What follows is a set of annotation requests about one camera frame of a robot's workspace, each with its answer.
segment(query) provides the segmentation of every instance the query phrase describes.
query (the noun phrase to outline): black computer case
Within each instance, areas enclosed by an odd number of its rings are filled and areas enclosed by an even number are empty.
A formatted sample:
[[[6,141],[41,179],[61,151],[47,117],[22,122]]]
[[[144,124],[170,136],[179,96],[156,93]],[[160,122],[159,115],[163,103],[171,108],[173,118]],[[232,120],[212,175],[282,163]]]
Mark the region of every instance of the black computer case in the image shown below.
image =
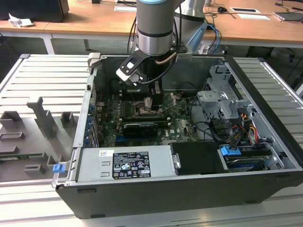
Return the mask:
[[[32,21],[63,22],[69,11],[68,0],[0,0],[0,20],[17,18]]]

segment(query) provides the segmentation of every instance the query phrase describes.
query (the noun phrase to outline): blue latch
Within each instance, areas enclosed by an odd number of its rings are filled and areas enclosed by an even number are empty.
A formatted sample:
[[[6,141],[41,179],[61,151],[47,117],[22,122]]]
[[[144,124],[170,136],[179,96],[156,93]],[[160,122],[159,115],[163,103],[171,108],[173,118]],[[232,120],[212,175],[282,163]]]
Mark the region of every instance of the blue latch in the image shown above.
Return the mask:
[[[239,150],[239,148],[235,149],[235,150],[231,150],[229,149],[229,146],[223,146],[221,149],[222,155],[241,155],[241,151]]]
[[[65,164],[55,164],[53,166],[53,173],[54,174],[60,174],[60,173],[65,173]]]

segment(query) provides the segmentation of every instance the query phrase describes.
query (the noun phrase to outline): motherboard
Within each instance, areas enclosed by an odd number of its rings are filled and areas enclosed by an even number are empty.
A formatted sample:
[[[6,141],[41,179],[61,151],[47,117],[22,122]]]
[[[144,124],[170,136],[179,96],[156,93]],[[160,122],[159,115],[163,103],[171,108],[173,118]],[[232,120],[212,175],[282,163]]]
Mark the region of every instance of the motherboard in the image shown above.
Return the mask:
[[[97,104],[101,147],[168,145],[172,142],[199,141],[189,118],[194,97],[165,93],[163,105],[146,110],[144,101],[111,95]]]

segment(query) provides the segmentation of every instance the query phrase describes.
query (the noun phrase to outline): wooden desk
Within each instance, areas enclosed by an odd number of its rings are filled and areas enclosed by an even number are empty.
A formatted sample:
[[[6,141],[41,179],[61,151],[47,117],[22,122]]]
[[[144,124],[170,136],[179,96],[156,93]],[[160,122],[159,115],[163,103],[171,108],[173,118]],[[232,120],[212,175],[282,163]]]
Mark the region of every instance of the wooden desk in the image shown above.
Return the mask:
[[[286,9],[276,6],[275,0],[216,0],[217,4],[224,4],[230,13],[234,13],[230,7],[251,8],[260,11],[260,14],[273,14],[273,12],[286,12]],[[303,8],[299,2],[284,1],[284,7],[292,10],[292,7]],[[218,6],[205,7],[204,11],[216,11]],[[242,19],[237,14],[217,15],[214,19],[216,28],[222,33],[224,44],[242,45],[249,42],[255,46],[286,47],[292,45],[303,47],[303,24],[300,22],[281,22],[275,16],[267,16],[270,20]]]
[[[70,11],[63,23],[35,22],[35,26],[16,28],[7,21],[0,21],[0,32],[5,36],[40,37],[43,38],[49,54],[54,54],[52,39],[84,39],[86,49],[88,40],[127,40],[135,12],[114,11],[114,0],[101,4],[92,4],[90,0],[69,0]],[[275,6],[275,0],[216,0],[224,4],[229,12],[230,7],[255,8],[262,14],[274,11],[285,11]],[[303,8],[303,4],[286,2],[284,6]],[[205,12],[217,12],[218,6],[205,7]],[[241,19],[234,14],[217,15],[214,19],[217,29],[222,33],[221,44],[294,47],[303,48],[303,24],[280,22],[274,15],[267,16],[270,20]],[[208,30],[204,42],[212,42],[214,32]]]

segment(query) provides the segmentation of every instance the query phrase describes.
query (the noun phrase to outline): power supply label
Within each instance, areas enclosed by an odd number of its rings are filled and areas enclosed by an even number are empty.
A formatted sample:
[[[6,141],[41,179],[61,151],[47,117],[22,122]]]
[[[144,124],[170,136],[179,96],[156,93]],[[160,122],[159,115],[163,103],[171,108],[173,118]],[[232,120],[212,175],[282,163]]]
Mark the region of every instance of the power supply label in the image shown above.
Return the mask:
[[[148,152],[114,153],[113,178],[151,177],[151,167]]]

